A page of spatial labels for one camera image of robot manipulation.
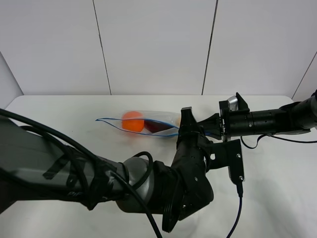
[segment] white wall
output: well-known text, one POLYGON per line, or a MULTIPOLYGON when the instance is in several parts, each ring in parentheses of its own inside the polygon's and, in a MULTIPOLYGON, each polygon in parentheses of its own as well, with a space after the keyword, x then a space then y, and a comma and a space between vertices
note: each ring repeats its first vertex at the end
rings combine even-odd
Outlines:
POLYGON ((315 56, 312 64, 307 70, 303 81, 299 85, 293 101, 303 101, 309 98, 317 89, 317 58, 315 56))
POLYGON ((219 0, 204 94, 292 97, 317 48, 316 0, 219 0))
MULTIPOLYGON (((95 0, 107 75, 92 0, 1 0, 0 51, 27 95, 197 95, 215 3, 95 0)), ((316 52, 316 9, 219 0, 204 94, 292 97, 316 52)))
POLYGON ((22 91, 0 52, 0 108, 6 108, 21 95, 22 91))
POLYGON ((109 94, 92 0, 2 0, 0 51, 24 94, 109 94))
POLYGON ((201 94, 215 0, 95 0, 112 94, 201 94))

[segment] orange ball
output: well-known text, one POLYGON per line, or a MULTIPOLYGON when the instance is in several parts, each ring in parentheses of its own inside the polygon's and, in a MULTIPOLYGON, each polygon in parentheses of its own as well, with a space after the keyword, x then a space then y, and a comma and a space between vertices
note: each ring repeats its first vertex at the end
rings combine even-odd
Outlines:
MULTIPOLYGON (((122 119, 131 119, 131 118, 142 118, 143 115, 140 112, 131 111, 127 112, 122 116, 122 119)), ((123 120, 122 128, 125 130, 133 131, 133 132, 141 132, 144 128, 144 120, 135 119, 135 120, 123 120)))

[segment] white table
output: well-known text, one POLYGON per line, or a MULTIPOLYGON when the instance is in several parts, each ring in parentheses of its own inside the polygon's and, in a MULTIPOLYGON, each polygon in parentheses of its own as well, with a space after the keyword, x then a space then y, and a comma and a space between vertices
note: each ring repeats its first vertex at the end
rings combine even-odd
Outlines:
MULTIPOLYGON (((77 140, 97 155, 123 162, 140 151, 170 165, 174 139, 128 137, 103 122, 124 110, 179 112, 192 106, 197 120, 219 112, 218 101, 229 96, 21 96, 8 110, 51 126, 77 140)), ((252 111, 291 103, 284 96, 245 96, 252 111)), ((317 140, 311 133, 286 136, 317 140)), ((254 145, 256 136, 245 141, 254 145)), ((314 144, 297 144, 263 138, 257 149, 243 147, 244 198, 234 238, 315 238, 317 235, 317 158, 314 144)), ((227 168, 210 171, 214 201, 178 222, 173 238, 224 238, 238 211, 236 187, 227 168)), ((161 215, 155 215, 161 227, 161 215)), ((93 211, 62 201, 20 201, 0 215, 2 238, 140 238, 154 237, 144 214, 126 214, 114 202, 99 204, 93 211)))

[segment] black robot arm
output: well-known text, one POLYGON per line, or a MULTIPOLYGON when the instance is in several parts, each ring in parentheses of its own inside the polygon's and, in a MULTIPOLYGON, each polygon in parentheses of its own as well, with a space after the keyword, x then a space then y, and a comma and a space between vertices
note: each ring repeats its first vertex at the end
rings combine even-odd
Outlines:
POLYGON ((228 167, 240 197, 240 214, 243 156, 240 140, 230 138, 307 133, 317 124, 317 98, 314 95, 280 109, 250 112, 237 93, 219 105, 220 114, 199 123, 191 108, 182 109, 171 166, 154 162, 147 152, 124 163, 107 160, 58 131, 0 109, 0 213, 18 200, 80 202, 89 210, 99 202, 114 200, 125 212, 146 213, 161 237, 152 213, 163 214, 162 229, 172 231, 177 221, 213 200, 206 173, 228 167), (18 127, 8 118, 29 126, 18 127), (213 143, 207 136, 222 138, 223 142, 213 143))
POLYGON ((303 134, 317 126, 317 94, 279 109, 251 112, 236 93, 219 102, 220 114, 199 122, 208 136, 224 141, 233 136, 262 134, 303 134))

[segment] ziplock bag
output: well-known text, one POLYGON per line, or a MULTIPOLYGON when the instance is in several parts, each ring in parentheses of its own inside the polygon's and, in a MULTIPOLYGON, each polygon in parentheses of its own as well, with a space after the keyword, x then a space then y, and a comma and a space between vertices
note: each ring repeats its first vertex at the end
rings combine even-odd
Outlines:
POLYGON ((176 136, 181 114, 157 111, 126 111, 117 118, 99 118, 115 128, 140 135, 176 136))

